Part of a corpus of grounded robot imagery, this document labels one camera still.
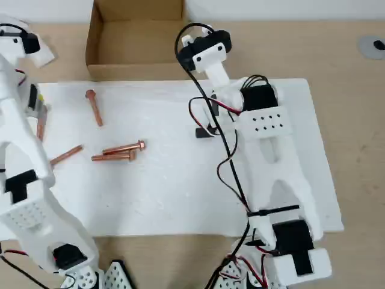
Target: cardboard box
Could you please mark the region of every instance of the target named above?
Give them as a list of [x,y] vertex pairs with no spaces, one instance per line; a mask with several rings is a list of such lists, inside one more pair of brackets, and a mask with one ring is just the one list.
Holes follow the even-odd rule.
[[174,42],[183,0],[95,0],[85,62],[98,81],[187,79]]

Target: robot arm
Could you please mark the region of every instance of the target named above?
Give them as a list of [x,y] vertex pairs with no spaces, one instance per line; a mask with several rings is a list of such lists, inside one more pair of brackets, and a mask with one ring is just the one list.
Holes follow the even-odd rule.
[[[263,251],[267,254],[264,257],[266,275],[277,288],[330,276],[327,251],[314,249],[313,246],[313,241],[322,238],[323,230],[311,187],[301,169],[282,94],[278,94],[277,88],[264,76],[260,76],[265,82],[263,85],[253,86],[253,80],[248,81],[250,78],[230,82],[222,65],[232,48],[230,34],[206,28],[202,29],[202,33],[203,37],[196,39],[190,35],[183,37],[183,48],[177,57],[188,71],[207,75],[212,84],[212,98],[215,95],[220,102],[240,111],[233,126],[228,125],[225,108],[219,107],[217,114],[221,126],[229,128],[228,131],[236,129],[239,139],[236,155],[243,156],[244,166],[250,175],[251,190],[246,195],[250,209],[248,220],[250,229],[256,234],[241,246],[239,254],[262,271],[263,253],[256,250],[256,246],[264,247]],[[206,115],[210,127],[215,130],[211,115]],[[263,145],[271,146],[274,152],[272,158],[265,155]],[[293,193],[300,204],[269,208],[276,183],[284,186],[288,193]],[[303,219],[271,223],[270,214],[298,208],[303,211]],[[222,283],[218,281],[217,288],[221,288],[220,285]]]
[[[78,285],[91,289],[102,278],[99,253],[81,222],[64,210],[49,188],[55,184],[52,167],[42,143],[32,133],[27,117],[37,117],[43,98],[37,85],[20,81],[17,60],[40,49],[38,38],[20,32],[0,31],[0,219],[16,235],[22,249],[41,268],[61,275],[77,274]],[[5,150],[17,146],[33,168],[7,178]]]

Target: red wire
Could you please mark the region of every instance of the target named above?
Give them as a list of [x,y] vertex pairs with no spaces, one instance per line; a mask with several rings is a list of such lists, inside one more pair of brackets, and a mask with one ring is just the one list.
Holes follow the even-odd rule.
[[245,262],[245,264],[247,265],[248,269],[252,272],[253,276],[258,280],[258,282],[264,286],[265,283],[260,279],[260,277],[258,277],[258,274],[257,272],[255,272],[253,266],[250,265],[250,263],[242,256],[238,257],[238,259],[242,260],[243,262]]
[[255,246],[255,248],[257,248],[257,250],[261,251],[262,253],[265,253],[265,254],[271,254],[271,251],[267,251],[261,247],[258,247],[258,246]]
[[264,261],[265,257],[266,257],[266,255],[262,255],[260,258],[260,272],[262,274],[263,286],[265,288],[268,288],[267,287],[266,274],[265,274],[265,267],[263,266],[263,261]]
[[4,253],[14,253],[14,254],[28,256],[28,254],[24,251],[13,250],[13,249],[5,250]]
[[229,107],[229,106],[227,106],[226,104],[224,104],[223,102],[220,102],[220,101],[218,101],[218,100],[216,100],[216,99],[214,99],[214,98],[209,98],[209,100],[215,102],[215,103],[218,104],[220,107],[225,108],[226,110],[228,110],[228,111],[231,112],[231,113],[235,113],[235,114],[239,115],[239,114],[241,114],[241,112],[242,112],[241,110],[236,110],[235,108]]
[[232,276],[232,275],[227,274],[227,273],[220,272],[220,275],[221,276],[225,276],[225,277],[230,278],[230,279],[237,279],[237,280],[239,280],[239,277]]
[[[15,69],[14,71],[16,71],[16,72],[19,72],[19,73],[22,73],[22,74],[24,74],[24,75],[25,75],[25,72],[24,72],[24,71],[22,71],[22,70],[20,70],[20,69]],[[23,84],[25,81],[26,81],[26,75],[23,77],[23,79],[22,79],[22,80],[20,80],[20,82],[19,82],[18,86],[22,85],[22,84]]]

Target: copper screw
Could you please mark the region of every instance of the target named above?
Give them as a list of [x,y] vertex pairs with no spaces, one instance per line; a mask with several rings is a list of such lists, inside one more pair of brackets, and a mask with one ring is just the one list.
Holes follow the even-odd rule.
[[136,158],[135,151],[114,155],[94,155],[92,161],[133,161]]
[[93,90],[87,90],[87,92],[85,93],[85,97],[88,98],[91,102],[92,110],[94,111],[97,125],[103,126],[103,120],[96,105],[96,93]]
[[145,148],[146,148],[146,143],[142,140],[139,140],[137,143],[128,144],[126,146],[118,146],[116,148],[104,149],[103,154],[104,155],[111,155],[111,154],[116,154],[118,152],[132,151],[135,149],[139,149],[139,150],[143,151]]
[[44,138],[44,130],[46,127],[47,115],[48,115],[48,109],[45,105],[43,105],[42,113],[41,115],[39,115],[39,118],[37,119],[37,130],[36,130],[36,137],[41,141],[43,141],[43,138]]
[[57,163],[59,163],[61,161],[64,161],[66,158],[69,158],[72,155],[76,154],[77,152],[80,152],[81,150],[83,150],[83,146],[82,145],[77,146],[77,147],[71,149],[70,151],[60,155],[59,157],[54,158],[53,160],[50,161],[50,163],[51,163],[52,166],[54,166]]

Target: table surface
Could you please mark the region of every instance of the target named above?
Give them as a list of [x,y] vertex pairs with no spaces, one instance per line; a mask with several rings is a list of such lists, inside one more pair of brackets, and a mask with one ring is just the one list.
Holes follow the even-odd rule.
[[[385,61],[364,59],[360,36],[385,38],[385,22],[214,22],[234,43],[226,67],[232,78],[264,74],[306,78],[310,83],[330,163],[345,232],[327,234],[333,277],[299,288],[381,288],[385,282]],[[87,80],[84,53],[88,25],[33,25],[58,59],[40,70],[25,69],[37,81]],[[123,258],[138,288],[203,288],[233,242],[207,235],[103,237],[96,239],[100,266]],[[3,247],[17,247],[15,241]],[[60,284],[22,256],[11,256],[47,286]],[[0,263],[2,283],[36,288]]]

